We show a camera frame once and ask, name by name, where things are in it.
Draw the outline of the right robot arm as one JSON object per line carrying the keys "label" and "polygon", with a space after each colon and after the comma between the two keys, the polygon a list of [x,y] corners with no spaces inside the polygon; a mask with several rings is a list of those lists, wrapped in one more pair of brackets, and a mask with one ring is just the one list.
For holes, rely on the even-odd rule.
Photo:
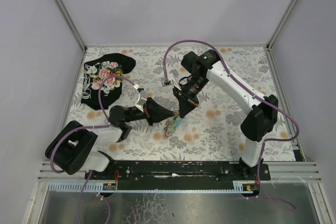
{"label": "right robot arm", "polygon": [[259,162],[262,143],[267,133],[271,132],[278,120],[278,99],[274,95],[262,97],[261,101],[256,95],[250,94],[252,87],[237,75],[229,74],[222,65],[218,54],[214,50],[198,56],[194,52],[184,55],[181,65],[190,75],[186,77],[185,84],[176,84],[173,94],[179,103],[179,116],[184,118],[199,105],[197,95],[212,82],[224,90],[246,114],[240,125],[245,140],[245,150],[241,160],[249,167]]}

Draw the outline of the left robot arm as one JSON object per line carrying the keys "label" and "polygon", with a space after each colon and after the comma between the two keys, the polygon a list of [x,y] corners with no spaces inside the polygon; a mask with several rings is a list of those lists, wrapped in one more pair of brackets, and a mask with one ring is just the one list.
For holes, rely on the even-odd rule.
{"label": "left robot arm", "polygon": [[104,153],[94,152],[97,143],[121,142],[130,134],[133,121],[145,120],[149,126],[174,116],[174,112],[148,98],[144,104],[132,107],[115,105],[109,111],[108,123],[84,126],[70,121],[54,138],[45,151],[54,173],[73,175],[81,168],[104,171],[109,158]]}

